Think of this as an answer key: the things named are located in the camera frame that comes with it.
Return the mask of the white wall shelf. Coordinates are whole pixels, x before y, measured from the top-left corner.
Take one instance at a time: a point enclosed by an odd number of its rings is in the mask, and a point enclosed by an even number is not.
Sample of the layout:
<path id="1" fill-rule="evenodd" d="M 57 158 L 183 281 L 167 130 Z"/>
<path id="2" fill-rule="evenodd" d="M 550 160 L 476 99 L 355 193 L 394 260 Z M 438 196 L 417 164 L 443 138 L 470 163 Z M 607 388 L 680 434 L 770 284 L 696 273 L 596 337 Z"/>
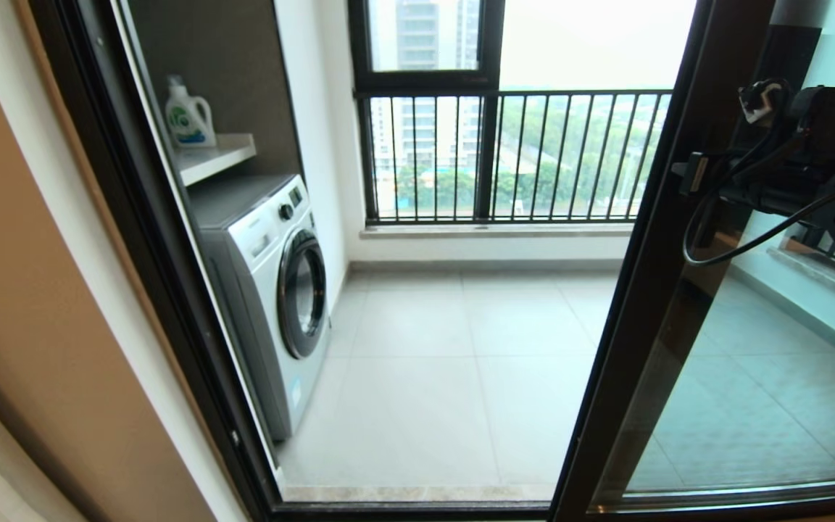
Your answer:
<path id="1" fill-rule="evenodd" d="M 192 187 L 257 155 L 252 133 L 219 133 L 216 138 L 216 146 L 173 150 L 173 162 L 185 187 Z"/>

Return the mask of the short black balcony railing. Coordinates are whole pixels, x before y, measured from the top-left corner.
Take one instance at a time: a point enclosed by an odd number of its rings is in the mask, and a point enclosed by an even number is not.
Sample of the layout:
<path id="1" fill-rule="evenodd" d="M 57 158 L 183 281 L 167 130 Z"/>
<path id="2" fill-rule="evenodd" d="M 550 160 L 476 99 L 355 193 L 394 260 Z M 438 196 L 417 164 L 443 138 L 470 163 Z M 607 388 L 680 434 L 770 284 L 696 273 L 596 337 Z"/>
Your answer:
<path id="1" fill-rule="evenodd" d="M 801 252 L 819 264 L 835 270 L 835 241 L 825 229 L 793 225 L 786 232 L 786 250 Z"/>

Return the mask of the grey high-rise building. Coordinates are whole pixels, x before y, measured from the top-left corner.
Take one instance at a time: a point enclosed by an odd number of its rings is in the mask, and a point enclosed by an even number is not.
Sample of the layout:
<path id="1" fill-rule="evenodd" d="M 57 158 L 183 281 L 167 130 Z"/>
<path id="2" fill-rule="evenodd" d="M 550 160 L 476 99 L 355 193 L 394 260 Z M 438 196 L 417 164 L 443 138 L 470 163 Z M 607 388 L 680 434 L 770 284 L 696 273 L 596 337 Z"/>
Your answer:
<path id="1" fill-rule="evenodd" d="M 368 0 L 380 72 L 473 70 L 481 0 Z M 378 98 L 370 103 L 375 171 L 473 169 L 483 102 L 465 98 Z"/>

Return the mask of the white front-load washing machine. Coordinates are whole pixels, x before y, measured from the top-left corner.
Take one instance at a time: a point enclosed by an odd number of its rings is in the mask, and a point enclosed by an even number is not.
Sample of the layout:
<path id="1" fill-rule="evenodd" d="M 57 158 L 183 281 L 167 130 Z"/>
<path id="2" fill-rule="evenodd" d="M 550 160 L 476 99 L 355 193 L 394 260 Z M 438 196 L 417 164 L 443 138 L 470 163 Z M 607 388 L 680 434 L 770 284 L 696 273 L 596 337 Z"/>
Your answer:
<path id="1" fill-rule="evenodd" d="M 312 202 L 298 174 L 212 179 L 188 191 L 206 268 L 269 437 L 295 435 L 331 319 Z"/>

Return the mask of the long black balcony railing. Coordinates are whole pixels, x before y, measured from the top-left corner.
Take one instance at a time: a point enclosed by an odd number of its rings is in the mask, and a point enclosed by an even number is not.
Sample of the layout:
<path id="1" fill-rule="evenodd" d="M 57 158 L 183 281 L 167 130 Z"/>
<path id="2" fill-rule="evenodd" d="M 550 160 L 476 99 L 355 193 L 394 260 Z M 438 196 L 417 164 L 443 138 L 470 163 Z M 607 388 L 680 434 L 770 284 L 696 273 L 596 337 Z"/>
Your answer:
<path id="1" fill-rule="evenodd" d="M 491 223 L 632 223 L 672 93 L 500 91 Z"/>

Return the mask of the dark window frame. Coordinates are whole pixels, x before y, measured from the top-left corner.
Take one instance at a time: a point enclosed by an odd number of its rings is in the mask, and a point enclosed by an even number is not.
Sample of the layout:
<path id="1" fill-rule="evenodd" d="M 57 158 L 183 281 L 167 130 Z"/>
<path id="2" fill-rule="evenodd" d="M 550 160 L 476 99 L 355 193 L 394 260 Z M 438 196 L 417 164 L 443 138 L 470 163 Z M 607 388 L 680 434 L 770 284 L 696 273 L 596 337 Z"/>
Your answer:
<path id="1" fill-rule="evenodd" d="M 412 223 L 487 223 L 494 201 L 494 166 L 502 111 L 499 79 L 506 0 L 481 0 L 478 27 L 478 64 L 473 70 L 380 72 L 372 53 L 368 0 L 346 0 L 352 56 L 352 96 L 357 107 L 359 154 L 362 165 L 362 211 L 365 225 Z M 371 138 L 372 99 L 465 98 L 483 102 L 478 152 L 473 169 L 456 165 L 420 172 L 394 170 L 389 176 L 375 171 Z"/>

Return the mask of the white detergent bottle green label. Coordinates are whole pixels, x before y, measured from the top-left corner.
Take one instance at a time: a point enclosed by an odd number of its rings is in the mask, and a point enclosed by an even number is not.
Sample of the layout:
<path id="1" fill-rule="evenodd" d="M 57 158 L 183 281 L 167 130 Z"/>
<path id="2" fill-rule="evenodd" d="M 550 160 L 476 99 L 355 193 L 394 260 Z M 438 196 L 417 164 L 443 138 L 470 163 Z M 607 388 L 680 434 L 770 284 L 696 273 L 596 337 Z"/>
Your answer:
<path id="1" fill-rule="evenodd" d="M 165 122 L 177 149 L 217 146 L 211 106 L 202 96 L 190 95 L 182 77 L 176 74 L 167 76 Z"/>

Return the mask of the grey stone window sill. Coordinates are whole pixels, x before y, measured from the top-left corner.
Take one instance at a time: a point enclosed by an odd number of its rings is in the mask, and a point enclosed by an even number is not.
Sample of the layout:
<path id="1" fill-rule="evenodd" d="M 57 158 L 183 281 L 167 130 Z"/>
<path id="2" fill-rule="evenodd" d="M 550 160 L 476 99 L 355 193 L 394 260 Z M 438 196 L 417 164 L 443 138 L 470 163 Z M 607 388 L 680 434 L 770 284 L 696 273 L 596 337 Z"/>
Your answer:
<path id="1" fill-rule="evenodd" d="M 463 240 L 570 237 L 626 237 L 633 223 L 398 223 L 368 225 L 358 233 L 360 240 Z"/>
<path id="2" fill-rule="evenodd" d="M 835 264 L 826 262 L 814 254 L 802 254 L 789 250 L 769 247 L 769 257 L 785 265 L 792 273 L 808 279 L 835 294 Z"/>

